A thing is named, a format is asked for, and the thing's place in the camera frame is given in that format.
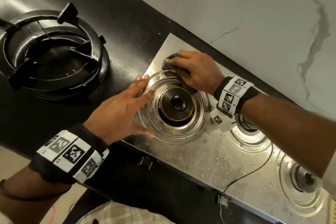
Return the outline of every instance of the hand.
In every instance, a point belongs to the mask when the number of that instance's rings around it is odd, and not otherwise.
[[[138,75],[127,90],[105,100],[84,122],[84,126],[108,145],[129,135],[146,135],[148,138],[153,138],[154,134],[148,128],[134,122],[137,111],[154,95],[155,89],[152,89],[145,95],[137,97],[148,82],[147,74],[144,79]]]
[[[177,73],[190,87],[211,95],[225,78],[212,57],[206,53],[181,50],[178,52],[178,57],[168,63],[187,69],[190,74],[183,69],[171,70],[171,72]]]

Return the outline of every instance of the person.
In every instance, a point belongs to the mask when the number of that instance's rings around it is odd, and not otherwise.
[[[213,59],[205,53],[181,50],[169,63],[178,67],[174,72],[189,86],[211,95],[215,94],[225,80]],[[138,97],[148,82],[148,75],[144,78],[138,76],[127,90],[104,101],[83,124],[82,132],[87,131],[86,134],[82,133],[82,137],[99,138],[100,145],[106,146],[131,134],[153,138],[152,131],[134,123],[136,112],[154,95],[155,89],[152,89]],[[334,121],[261,93],[246,100],[240,114],[253,122],[294,160],[317,177],[323,178],[324,188],[334,197]],[[50,182],[48,179],[45,179],[44,174],[36,172],[36,167],[29,166],[3,181],[0,193],[0,223],[39,223],[58,197],[71,186],[71,182]],[[171,223],[161,215],[116,202],[108,202],[96,208],[77,223],[113,223],[115,220],[118,223]]]

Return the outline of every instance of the beige floor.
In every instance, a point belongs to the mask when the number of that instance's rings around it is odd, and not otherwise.
[[[7,166],[5,162],[10,162],[11,166]],[[15,174],[28,163],[28,159],[0,146],[0,180]],[[77,202],[85,190],[85,187],[74,184],[69,192],[57,200],[41,221],[41,224],[61,224],[68,215],[70,206]]]

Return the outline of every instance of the person's left hand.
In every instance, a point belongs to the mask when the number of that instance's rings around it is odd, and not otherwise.
[[[138,75],[127,90],[105,100],[84,122],[84,126],[108,145],[129,135],[142,134],[153,138],[153,132],[134,122],[137,111],[154,95],[155,89],[152,89],[145,95],[138,97],[148,82],[149,76],[147,74],[144,79]]]

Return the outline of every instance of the plaid shirt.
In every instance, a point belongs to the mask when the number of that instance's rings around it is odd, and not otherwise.
[[[174,224],[160,214],[112,201],[98,206],[83,216],[77,224],[92,224],[94,219],[97,219],[99,224]],[[13,224],[13,222],[1,212],[0,223]]]

